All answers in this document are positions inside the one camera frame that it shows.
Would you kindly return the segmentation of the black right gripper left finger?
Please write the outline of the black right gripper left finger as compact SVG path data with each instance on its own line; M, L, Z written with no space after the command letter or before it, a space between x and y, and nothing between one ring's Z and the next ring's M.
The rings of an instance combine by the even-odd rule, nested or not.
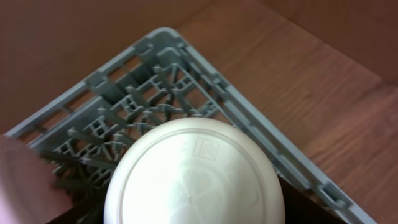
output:
M82 202L46 224L102 224L104 202Z

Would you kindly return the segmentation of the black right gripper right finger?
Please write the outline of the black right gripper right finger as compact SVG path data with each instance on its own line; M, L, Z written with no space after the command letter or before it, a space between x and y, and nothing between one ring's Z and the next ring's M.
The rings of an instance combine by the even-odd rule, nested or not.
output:
M346 224L278 177L285 205L286 224Z

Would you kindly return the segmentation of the translucent plastic cup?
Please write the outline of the translucent plastic cup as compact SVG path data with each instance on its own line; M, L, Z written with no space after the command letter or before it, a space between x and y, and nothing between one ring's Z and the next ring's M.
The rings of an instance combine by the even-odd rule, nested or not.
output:
M262 149L232 125L182 118L140 137L111 178L104 222L278 224L284 196Z

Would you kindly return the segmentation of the grey plastic dishwasher rack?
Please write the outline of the grey plastic dishwasher rack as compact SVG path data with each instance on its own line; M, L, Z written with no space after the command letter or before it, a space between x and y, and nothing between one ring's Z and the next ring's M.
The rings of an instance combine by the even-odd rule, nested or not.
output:
M277 174L347 223L372 218L177 31L158 28L7 132L55 166L55 185L98 202L123 153L175 118L224 117L253 138Z

